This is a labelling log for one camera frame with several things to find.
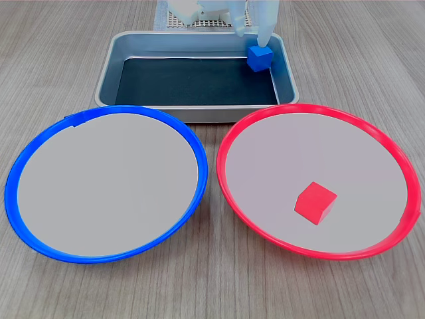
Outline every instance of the white robot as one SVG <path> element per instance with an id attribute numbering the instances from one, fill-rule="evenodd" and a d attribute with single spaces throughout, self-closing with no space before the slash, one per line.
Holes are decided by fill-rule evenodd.
<path id="1" fill-rule="evenodd" d="M 232 23 L 234 32 L 242 37 L 245 33 L 245 10 L 247 0 L 168 0 L 169 11 L 185 25 L 195 21 L 222 20 Z M 264 48 L 278 20 L 280 0 L 256 0 L 258 18 L 258 45 Z"/>

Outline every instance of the gray tray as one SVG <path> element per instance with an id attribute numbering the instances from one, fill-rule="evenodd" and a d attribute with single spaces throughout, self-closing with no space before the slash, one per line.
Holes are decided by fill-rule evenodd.
<path id="1" fill-rule="evenodd" d="M 246 58 L 248 47 L 256 45 L 256 33 L 242 38 L 233 32 L 128 31 L 116 35 L 96 89 L 99 106 L 115 105 L 124 62 L 131 58 Z M 273 34 L 269 47 L 274 52 L 270 69 L 278 104 L 296 103 L 294 83 L 283 40 Z M 233 123 L 249 113 L 271 105 L 143 105 L 164 111 L 185 123 Z"/>

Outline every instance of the wood grain surface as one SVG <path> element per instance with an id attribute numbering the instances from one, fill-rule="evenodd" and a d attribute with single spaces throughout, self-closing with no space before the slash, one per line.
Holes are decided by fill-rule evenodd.
<path id="1" fill-rule="evenodd" d="M 0 1 L 1 189 L 37 134 L 96 107 L 111 37 L 152 29 L 155 4 Z M 276 32 L 300 102 L 377 125 L 425 185 L 425 2 L 282 1 Z M 146 253 L 105 265 L 54 261 L 16 236 L 1 206 L 0 319 L 425 318 L 425 217 L 371 259 L 289 253 L 248 229 L 220 192 L 215 158 L 230 126 L 191 127 L 207 151 L 207 191 L 189 222 Z"/>

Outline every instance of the perforated panel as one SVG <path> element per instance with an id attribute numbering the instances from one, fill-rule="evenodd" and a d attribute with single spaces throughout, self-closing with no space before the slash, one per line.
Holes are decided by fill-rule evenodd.
<path id="1" fill-rule="evenodd" d="M 184 27 L 231 27 L 232 24 L 225 23 L 221 20 L 210 20 L 210 21 L 195 21 L 192 25 L 185 25 L 183 22 L 178 20 L 174 14 L 167 12 L 167 28 L 184 28 Z M 248 10 L 245 11 L 245 27 L 251 27 L 252 21 Z"/>

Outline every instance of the red rim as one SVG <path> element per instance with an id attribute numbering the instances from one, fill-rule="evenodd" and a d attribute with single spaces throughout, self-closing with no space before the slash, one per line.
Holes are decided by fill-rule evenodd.
<path id="1" fill-rule="evenodd" d="M 255 225 L 242 210 L 238 207 L 235 200 L 233 199 L 232 194 L 227 185 L 226 180 L 226 159 L 228 151 L 233 143 L 233 141 L 238 137 L 238 135 L 245 130 L 247 127 L 252 125 L 255 122 L 268 118 L 270 116 L 280 115 L 280 114 L 289 114 L 289 113 L 312 113 L 312 114 L 321 114 L 326 116 L 331 116 L 339 120 L 350 123 L 361 130 L 368 133 L 379 143 L 381 143 L 386 150 L 393 156 L 397 161 L 397 164 L 400 166 L 407 185 L 407 204 L 406 209 L 404 210 L 403 216 L 400 219 L 398 227 L 383 241 L 371 246 L 362 251 L 353 251 L 349 253 L 326 253 L 321 251 L 313 251 L 309 249 L 304 249 L 291 245 L 285 241 L 277 239 L 267 232 L 260 229 Z M 372 124 L 354 116 L 344 111 L 336 110 L 334 108 L 328 108 L 326 106 L 314 105 L 314 104 L 282 104 L 277 106 L 272 106 L 269 108 L 261 109 L 259 111 L 253 112 L 245 118 L 237 122 L 224 137 L 217 155 L 217 177 L 224 197 L 226 198 L 229 205 L 233 208 L 234 212 L 246 223 L 252 230 L 254 230 L 259 235 L 263 236 L 265 239 L 271 241 L 272 243 L 281 246 L 289 251 L 299 253 L 301 255 L 315 257 L 320 259 L 328 260 L 338 260 L 338 261 L 348 261 L 354 259 L 363 259 L 371 256 L 381 254 L 395 245 L 399 244 L 413 229 L 420 216 L 420 184 L 418 176 L 410 163 L 407 156 L 400 149 L 400 147 L 394 143 L 388 136 L 386 136 L 378 128 L 374 127 Z"/>

